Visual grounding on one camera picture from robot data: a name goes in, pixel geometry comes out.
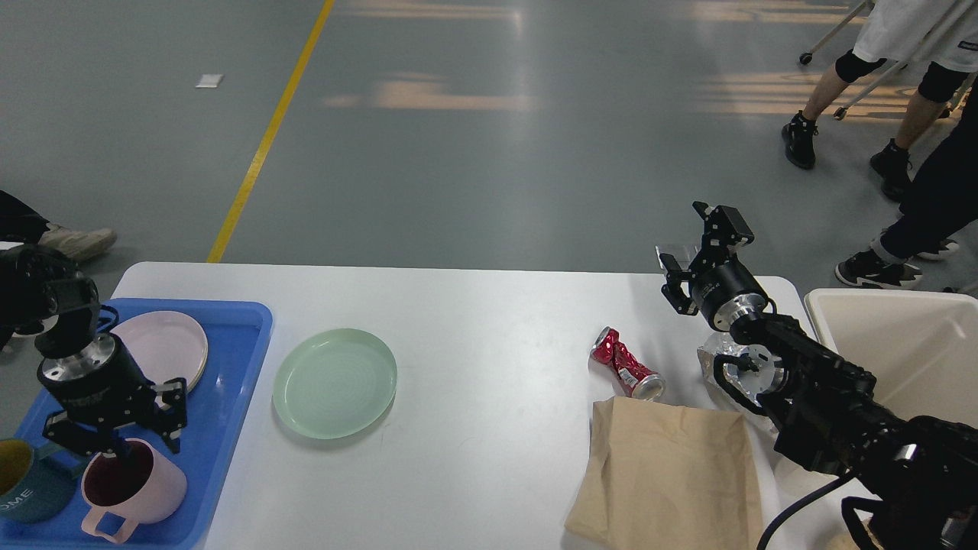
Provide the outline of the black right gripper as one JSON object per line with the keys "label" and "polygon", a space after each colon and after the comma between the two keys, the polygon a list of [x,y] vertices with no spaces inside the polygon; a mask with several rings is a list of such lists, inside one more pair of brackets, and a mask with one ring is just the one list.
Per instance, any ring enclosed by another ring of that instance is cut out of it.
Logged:
{"label": "black right gripper", "polygon": [[[733,206],[695,201],[692,208],[704,222],[698,253],[688,269],[673,254],[660,254],[665,271],[663,296],[681,315],[700,310],[713,330],[730,331],[738,318],[767,309],[771,299],[738,260],[738,251],[755,241],[755,234]],[[689,282],[689,295],[682,284]]]}

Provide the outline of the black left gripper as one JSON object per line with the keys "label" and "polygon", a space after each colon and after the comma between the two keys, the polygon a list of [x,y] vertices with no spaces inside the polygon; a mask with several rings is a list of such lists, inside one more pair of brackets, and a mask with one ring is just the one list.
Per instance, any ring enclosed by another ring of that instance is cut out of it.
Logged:
{"label": "black left gripper", "polygon": [[118,427],[142,421],[171,454],[181,452],[186,427],[186,378],[154,384],[117,335],[102,333],[80,353],[46,358],[39,382],[64,411],[45,420],[42,435],[79,456],[129,459],[131,447]]}

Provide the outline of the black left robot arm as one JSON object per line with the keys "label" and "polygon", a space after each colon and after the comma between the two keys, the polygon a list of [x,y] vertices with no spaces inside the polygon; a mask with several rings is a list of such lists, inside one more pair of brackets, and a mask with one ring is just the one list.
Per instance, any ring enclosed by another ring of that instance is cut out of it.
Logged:
{"label": "black left robot arm", "polygon": [[127,457],[118,432],[137,425],[180,452],[186,380],[147,378],[122,339],[100,328],[105,306],[75,261],[20,244],[3,251],[1,279],[2,338],[34,337],[42,356],[36,377],[60,405],[44,421],[45,439],[80,456]]}

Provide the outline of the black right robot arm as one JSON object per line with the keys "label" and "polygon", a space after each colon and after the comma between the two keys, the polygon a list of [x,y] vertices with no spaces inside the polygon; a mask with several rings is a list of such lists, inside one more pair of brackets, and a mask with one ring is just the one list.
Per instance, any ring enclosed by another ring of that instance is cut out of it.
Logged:
{"label": "black right robot arm", "polygon": [[663,295],[677,313],[702,314],[743,348],[715,353],[709,379],[778,429],[773,448],[834,480],[783,510],[758,548],[790,516],[850,480],[871,498],[845,497],[841,514],[860,549],[974,549],[976,430],[933,416],[902,420],[873,399],[876,377],[807,335],[776,310],[738,250],[754,240],[737,209],[694,202],[704,223],[687,267],[660,254]]}

